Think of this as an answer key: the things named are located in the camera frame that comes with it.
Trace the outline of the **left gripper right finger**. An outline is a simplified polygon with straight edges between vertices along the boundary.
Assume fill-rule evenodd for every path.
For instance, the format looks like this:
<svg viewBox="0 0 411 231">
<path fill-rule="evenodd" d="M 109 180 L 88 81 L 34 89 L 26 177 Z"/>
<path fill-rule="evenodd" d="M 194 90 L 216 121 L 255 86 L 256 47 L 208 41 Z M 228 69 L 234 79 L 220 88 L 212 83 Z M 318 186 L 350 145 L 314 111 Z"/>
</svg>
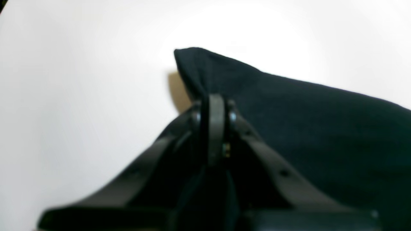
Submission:
<svg viewBox="0 0 411 231">
<path fill-rule="evenodd" d="M 226 159 L 240 214 L 237 231 L 381 231 L 374 210 L 331 198 L 269 147 L 236 108 L 226 102 Z"/>
</svg>

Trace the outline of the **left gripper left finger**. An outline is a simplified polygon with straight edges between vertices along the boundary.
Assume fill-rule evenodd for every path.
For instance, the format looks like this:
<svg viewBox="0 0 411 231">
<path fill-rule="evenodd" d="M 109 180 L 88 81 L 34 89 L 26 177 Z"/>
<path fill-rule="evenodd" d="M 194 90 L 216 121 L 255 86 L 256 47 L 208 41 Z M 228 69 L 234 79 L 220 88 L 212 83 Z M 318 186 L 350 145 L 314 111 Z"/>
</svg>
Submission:
<svg viewBox="0 0 411 231">
<path fill-rule="evenodd" d="M 104 187 L 46 210 L 41 231 L 165 231 L 208 169 L 220 165 L 225 102 L 210 95 L 173 120 L 155 142 Z"/>
</svg>

